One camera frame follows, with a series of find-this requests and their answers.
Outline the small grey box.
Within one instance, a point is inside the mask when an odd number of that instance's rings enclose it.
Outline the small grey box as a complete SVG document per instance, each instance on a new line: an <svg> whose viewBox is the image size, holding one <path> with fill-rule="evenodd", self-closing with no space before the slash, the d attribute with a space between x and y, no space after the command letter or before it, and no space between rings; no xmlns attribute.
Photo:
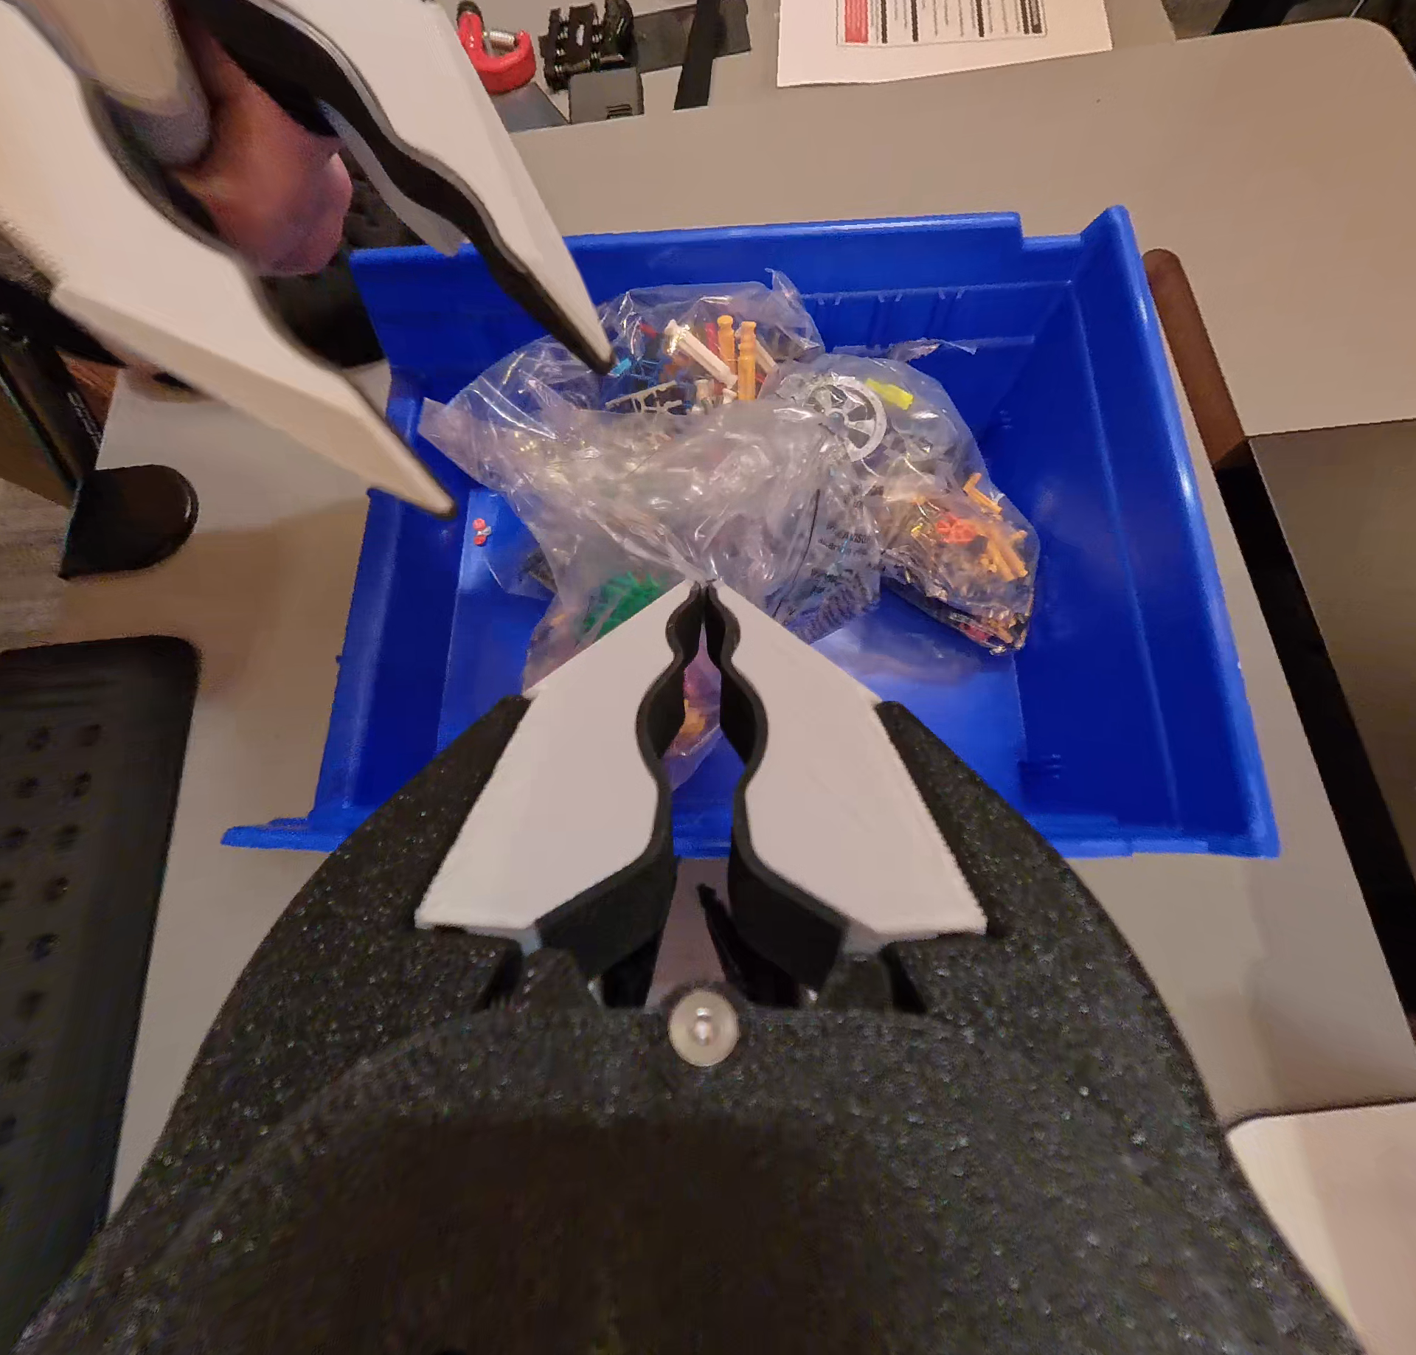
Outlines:
<svg viewBox="0 0 1416 1355"><path fill-rule="evenodd" d="M635 64L580 71L567 82L569 123L592 124L644 113L643 77Z"/></svg>

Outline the white book stand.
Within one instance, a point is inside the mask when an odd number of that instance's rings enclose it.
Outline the white book stand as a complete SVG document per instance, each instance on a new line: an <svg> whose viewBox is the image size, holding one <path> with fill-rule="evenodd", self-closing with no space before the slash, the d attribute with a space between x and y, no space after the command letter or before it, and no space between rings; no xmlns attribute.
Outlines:
<svg viewBox="0 0 1416 1355"><path fill-rule="evenodd" d="M1229 1151L1272 1223L1373 1353L1414 1350L1414 1102L1254 1116Z"/></svg>

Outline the blue plastic bin with sticker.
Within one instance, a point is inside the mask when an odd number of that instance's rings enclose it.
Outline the blue plastic bin with sticker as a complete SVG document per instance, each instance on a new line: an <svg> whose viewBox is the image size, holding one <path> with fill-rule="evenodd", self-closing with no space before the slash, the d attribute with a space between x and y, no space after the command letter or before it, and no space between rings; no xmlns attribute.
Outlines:
<svg viewBox="0 0 1416 1355"><path fill-rule="evenodd" d="M1028 638L989 656L894 594L826 640L1066 856L1273 858L1261 746L1160 324L1123 208L1024 235L1016 213L580 235L597 301L785 275L836 347L935 339L935 376L1040 534ZM354 278L395 374L388 417L452 490L437 520L369 493L309 812L227 847L328 852L521 679L542 602L493 578L472 520L520 523L417 433L537 327L479 254L366 249Z"/></svg>

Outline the black strip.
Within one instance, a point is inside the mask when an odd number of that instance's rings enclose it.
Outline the black strip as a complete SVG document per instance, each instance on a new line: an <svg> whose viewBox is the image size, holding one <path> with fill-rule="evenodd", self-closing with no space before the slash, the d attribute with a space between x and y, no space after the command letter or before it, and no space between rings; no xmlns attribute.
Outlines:
<svg viewBox="0 0 1416 1355"><path fill-rule="evenodd" d="M709 102L722 28L722 0L695 0L674 90L674 110L700 109Z"/></svg>

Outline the black table inset panel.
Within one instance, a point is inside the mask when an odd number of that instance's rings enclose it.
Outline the black table inset panel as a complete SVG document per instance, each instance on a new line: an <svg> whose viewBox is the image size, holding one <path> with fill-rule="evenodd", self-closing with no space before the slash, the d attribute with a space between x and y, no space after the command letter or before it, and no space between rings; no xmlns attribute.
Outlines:
<svg viewBox="0 0 1416 1355"><path fill-rule="evenodd" d="M1217 486L1406 1016L1414 1010L1414 425L1256 436Z"/></svg>

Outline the white sheet with red label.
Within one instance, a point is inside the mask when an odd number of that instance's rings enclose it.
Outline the white sheet with red label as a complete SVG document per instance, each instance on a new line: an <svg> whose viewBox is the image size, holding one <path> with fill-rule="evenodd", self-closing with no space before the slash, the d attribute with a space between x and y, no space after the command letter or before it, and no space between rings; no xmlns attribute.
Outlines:
<svg viewBox="0 0 1416 1355"><path fill-rule="evenodd" d="M1109 48L1104 0L780 0L777 85L878 85Z"/></svg>

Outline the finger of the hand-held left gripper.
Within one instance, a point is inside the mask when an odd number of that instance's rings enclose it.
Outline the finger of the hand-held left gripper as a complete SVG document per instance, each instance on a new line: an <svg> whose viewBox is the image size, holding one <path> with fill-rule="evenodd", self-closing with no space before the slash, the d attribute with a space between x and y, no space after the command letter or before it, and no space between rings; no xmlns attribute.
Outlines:
<svg viewBox="0 0 1416 1355"><path fill-rule="evenodd" d="M292 120L341 140L425 243L471 243L545 332L608 369L578 267L436 0L178 3Z"/></svg>
<svg viewBox="0 0 1416 1355"><path fill-rule="evenodd" d="M256 275L167 199L162 161L210 132L167 18L139 39L136 91L3 0L3 238L47 301L115 352L237 407L365 485L447 517L453 499L346 373L292 338Z"/></svg>

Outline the black post with foot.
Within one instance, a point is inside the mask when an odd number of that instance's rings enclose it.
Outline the black post with foot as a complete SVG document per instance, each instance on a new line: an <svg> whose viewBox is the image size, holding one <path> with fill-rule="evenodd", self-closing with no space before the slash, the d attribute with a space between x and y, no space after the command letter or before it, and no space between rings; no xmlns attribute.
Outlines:
<svg viewBox="0 0 1416 1355"><path fill-rule="evenodd" d="M61 581L139 572L191 537L199 496L161 463L99 466L115 354L42 297L1 279L1 479L64 512Z"/></svg>

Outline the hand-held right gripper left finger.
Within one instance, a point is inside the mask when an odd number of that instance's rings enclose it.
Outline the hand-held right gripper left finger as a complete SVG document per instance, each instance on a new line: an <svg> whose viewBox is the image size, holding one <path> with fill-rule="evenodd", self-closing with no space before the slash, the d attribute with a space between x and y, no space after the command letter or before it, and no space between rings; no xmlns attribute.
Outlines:
<svg viewBox="0 0 1416 1355"><path fill-rule="evenodd" d="M589 980L657 939L676 869L663 755L700 630L701 586L674 584L513 700L418 928L565 951Z"/></svg>

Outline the red toy clamp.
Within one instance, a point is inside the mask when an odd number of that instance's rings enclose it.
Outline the red toy clamp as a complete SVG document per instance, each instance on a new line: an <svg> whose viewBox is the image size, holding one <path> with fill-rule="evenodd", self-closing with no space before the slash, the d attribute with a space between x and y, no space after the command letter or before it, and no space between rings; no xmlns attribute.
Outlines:
<svg viewBox="0 0 1416 1355"><path fill-rule="evenodd" d="M490 94L505 94L535 77L537 53L529 33L490 26L474 0L455 7L455 33Z"/></svg>

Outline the clear bag of rods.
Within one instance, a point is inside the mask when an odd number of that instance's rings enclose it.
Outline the clear bag of rods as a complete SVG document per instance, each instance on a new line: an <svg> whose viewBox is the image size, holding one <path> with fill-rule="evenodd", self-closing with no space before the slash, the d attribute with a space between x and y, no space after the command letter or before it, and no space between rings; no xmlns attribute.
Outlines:
<svg viewBox="0 0 1416 1355"><path fill-rule="evenodd" d="M845 466L820 411L766 373L820 338L787 282L638 287L599 308L610 368L543 335L425 400L418 436L499 496L553 566L768 575L804 554Z"/></svg>

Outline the black toy assembly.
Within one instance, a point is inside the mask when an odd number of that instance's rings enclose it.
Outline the black toy assembly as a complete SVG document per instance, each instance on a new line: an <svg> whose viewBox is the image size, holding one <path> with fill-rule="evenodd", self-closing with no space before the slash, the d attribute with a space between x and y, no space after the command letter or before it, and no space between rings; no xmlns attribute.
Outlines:
<svg viewBox="0 0 1416 1355"><path fill-rule="evenodd" d="M543 80L551 91L569 88L570 79L594 71L638 66L633 11L629 0L603 0L554 7L539 37Z"/></svg>

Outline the person's left hand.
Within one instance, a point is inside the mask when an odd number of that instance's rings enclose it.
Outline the person's left hand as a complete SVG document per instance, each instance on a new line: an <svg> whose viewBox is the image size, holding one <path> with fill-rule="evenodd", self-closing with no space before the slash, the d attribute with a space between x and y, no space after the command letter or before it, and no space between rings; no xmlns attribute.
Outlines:
<svg viewBox="0 0 1416 1355"><path fill-rule="evenodd" d="M333 259L352 184L339 143L292 118L199 25L185 42L208 107L210 139L175 178L257 275L311 275Z"/></svg>

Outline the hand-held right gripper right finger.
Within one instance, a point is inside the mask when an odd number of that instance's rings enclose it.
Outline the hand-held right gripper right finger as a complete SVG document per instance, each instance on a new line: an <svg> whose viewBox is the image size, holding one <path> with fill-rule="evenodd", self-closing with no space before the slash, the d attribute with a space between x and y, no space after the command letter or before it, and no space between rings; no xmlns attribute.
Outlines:
<svg viewBox="0 0 1416 1355"><path fill-rule="evenodd" d="M741 758L730 913L809 991L842 956L984 935L984 909L896 747L886 703L725 584L703 591L723 735Z"/></svg>

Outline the clear bag with wheels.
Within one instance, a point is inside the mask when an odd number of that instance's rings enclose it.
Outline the clear bag with wheels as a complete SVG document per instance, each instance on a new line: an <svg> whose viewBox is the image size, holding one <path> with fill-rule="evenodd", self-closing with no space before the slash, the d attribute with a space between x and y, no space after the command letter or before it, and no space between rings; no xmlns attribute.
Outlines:
<svg viewBox="0 0 1416 1355"><path fill-rule="evenodd" d="M979 483L984 460L953 396L912 360L853 352L779 363L761 393L812 411L875 485Z"/></svg>

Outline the clear bag of orange pieces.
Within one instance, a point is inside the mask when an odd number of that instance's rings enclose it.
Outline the clear bag of orange pieces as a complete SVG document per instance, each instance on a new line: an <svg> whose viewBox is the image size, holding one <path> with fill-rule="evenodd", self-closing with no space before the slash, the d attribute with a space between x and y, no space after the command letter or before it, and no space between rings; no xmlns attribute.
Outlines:
<svg viewBox="0 0 1416 1355"><path fill-rule="evenodd" d="M994 656L1024 646L1038 535L976 453L889 455L836 471L810 504L807 542L771 613L817 641L891 591Z"/></svg>

